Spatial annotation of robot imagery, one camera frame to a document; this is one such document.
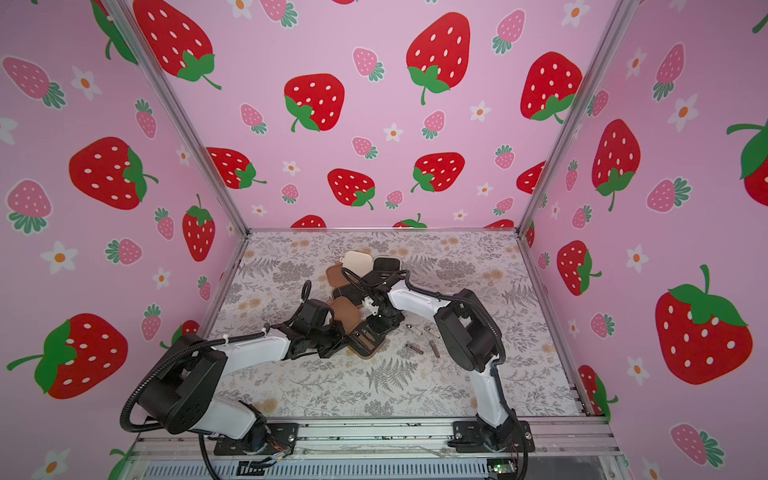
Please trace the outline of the tan brown case lid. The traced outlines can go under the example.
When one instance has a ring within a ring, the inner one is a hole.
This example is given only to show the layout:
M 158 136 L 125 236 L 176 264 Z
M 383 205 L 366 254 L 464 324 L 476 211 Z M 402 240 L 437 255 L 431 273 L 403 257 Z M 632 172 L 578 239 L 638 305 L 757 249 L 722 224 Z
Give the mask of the tan brown case lid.
M 347 297 L 335 298 L 329 306 L 334 312 L 333 319 L 342 324 L 346 334 L 350 334 L 362 322 L 359 308 Z

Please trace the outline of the black tray tan case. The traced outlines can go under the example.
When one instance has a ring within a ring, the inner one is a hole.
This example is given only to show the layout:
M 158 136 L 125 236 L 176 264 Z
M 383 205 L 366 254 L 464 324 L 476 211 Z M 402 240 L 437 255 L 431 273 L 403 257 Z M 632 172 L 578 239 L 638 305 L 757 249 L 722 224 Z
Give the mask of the black tray tan case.
M 363 359 L 371 358 L 385 340 L 386 335 L 374 332 L 367 322 L 360 323 L 347 335 L 349 348 Z

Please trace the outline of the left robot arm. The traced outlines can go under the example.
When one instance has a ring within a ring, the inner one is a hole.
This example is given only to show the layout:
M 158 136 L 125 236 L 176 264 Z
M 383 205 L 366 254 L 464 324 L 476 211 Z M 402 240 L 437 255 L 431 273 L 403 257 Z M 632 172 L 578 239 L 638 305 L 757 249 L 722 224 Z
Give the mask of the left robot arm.
M 285 322 L 238 336 L 204 340 L 182 335 L 129 395 L 119 418 L 129 433 L 219 434 L 256 448 L 268 441 L 264 415 L 246 402 L 216 394 L 222 377 L 256 365 L 316 355 L 346 346 L 346 329 L 334 306 L 311 299 L 311 283 Z

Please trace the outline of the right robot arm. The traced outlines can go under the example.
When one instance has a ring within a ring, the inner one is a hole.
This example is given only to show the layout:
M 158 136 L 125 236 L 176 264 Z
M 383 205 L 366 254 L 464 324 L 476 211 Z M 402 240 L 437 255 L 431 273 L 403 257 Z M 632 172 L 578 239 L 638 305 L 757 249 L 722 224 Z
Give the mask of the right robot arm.
M 501 386 L 498 366 L 506 361 L 501 331 L 479 298 L 469 289 L 455 294 L 430 291 L 412 283 L 410 272 L 379 273 L 366 280 L 348 268 L 344 278 L 363 294 L 370 315 L 347 335 L 349 347 L 370 357 L 405 315 L 432 319 L 450 358 L 470 373 L 477 400 L 477 440 L 455 439 L 449 444 L 478 447 L 491 452 L 509 449 L 518 428 Z

